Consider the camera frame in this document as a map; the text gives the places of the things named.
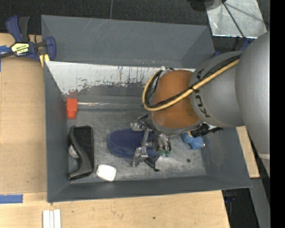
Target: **gray bin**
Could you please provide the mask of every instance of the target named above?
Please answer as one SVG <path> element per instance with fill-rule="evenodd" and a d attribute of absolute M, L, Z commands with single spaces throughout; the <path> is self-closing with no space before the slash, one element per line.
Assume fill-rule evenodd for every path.
<path fill-rule="evenodd" d="M 206 146 L 199 150 L 190 149 L 176 136 L 171 155 L 161 157 L 167 163 L 159 172 L 145 163 L 129 167 L 129 160 L 114 156 L 106 147 L 110 131 L 129 128 L 130 122 L 146 113 L 140 100 L 145 80 L 153 72 L 162 65 L 194 71 L 214 54 L 207 27 L 42 16 L 42 36 L 53 36 L 57 43 L 55 62 L 44 65 L 49 202 L 251 187 L 235 128 L 207 134 L 203 137 Z M 106 73 L 95 80 L 98 69 Z M 129 74 L 129 81 L 102 81 L 121 69 Z M 77 118 L 68 120 L 65 99 L 74 95 L 82 104 Z M 67 152 L 67 134 L 73 124 L 93 128 L 94 172 L 103 163 L 124 175 L 113 182 L 95 173 L 69 181 L 67 174 L 75 163 Z"/>

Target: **wooden table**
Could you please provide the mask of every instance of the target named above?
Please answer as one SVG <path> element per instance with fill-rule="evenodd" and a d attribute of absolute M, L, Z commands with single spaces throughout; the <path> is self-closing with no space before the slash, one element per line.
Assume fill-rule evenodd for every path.
<path fill-rule="evenodd" d="M 0 33 L 0 46 L 13 44 Z M 47 203 L 44 89 L 41 64 L 2 60 L 0 73 L 0 194 L 23 193 L 0 205 L 0 228 L 40 228 L 42 211 L 60 209 L 62 228 L 229 228 L 221 191 Z M 237 128 L 251 178 L 259 177 L 246 128 Z"/>

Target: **black floor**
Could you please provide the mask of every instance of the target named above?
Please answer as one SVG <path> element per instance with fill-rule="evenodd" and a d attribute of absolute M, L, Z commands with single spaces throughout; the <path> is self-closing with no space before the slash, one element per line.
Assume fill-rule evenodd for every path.
<path fill-rule="evenodd" d="M 267 30 L 270 30 L 270 0 L 257 0 Z M 0 0 L 0 32 L 13 15 L 30 16 L 29 34 L 41 34 L 40 15 L 124 19 L 209 26 L 201 0 Z M 213 37 L 218 52 L 241 48 L 242 38 Z M 231 228 L 257 228 L 257 218 L 248 189 L 235 190 L 227 203 Z"/>

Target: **orange block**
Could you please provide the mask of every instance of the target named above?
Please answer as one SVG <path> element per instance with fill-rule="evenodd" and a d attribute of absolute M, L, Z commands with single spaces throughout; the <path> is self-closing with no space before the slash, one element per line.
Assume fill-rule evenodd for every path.
<path fill-rule="evenodd" d="M 77 99 L 75 98 L 68 98 L 66 99 L 66 117 L 68 119 L 76 118 L 77 112 Z"/>

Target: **white eraser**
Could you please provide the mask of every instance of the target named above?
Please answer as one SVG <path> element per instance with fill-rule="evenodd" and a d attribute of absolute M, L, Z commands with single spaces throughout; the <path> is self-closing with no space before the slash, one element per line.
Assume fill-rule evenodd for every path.
<path fill-rule="evenodd" d="M 103 180 L 113 181 L 116 176 L 116 168 L 110 165 L 100 164 L 97 168 L 96 175 Z"/>

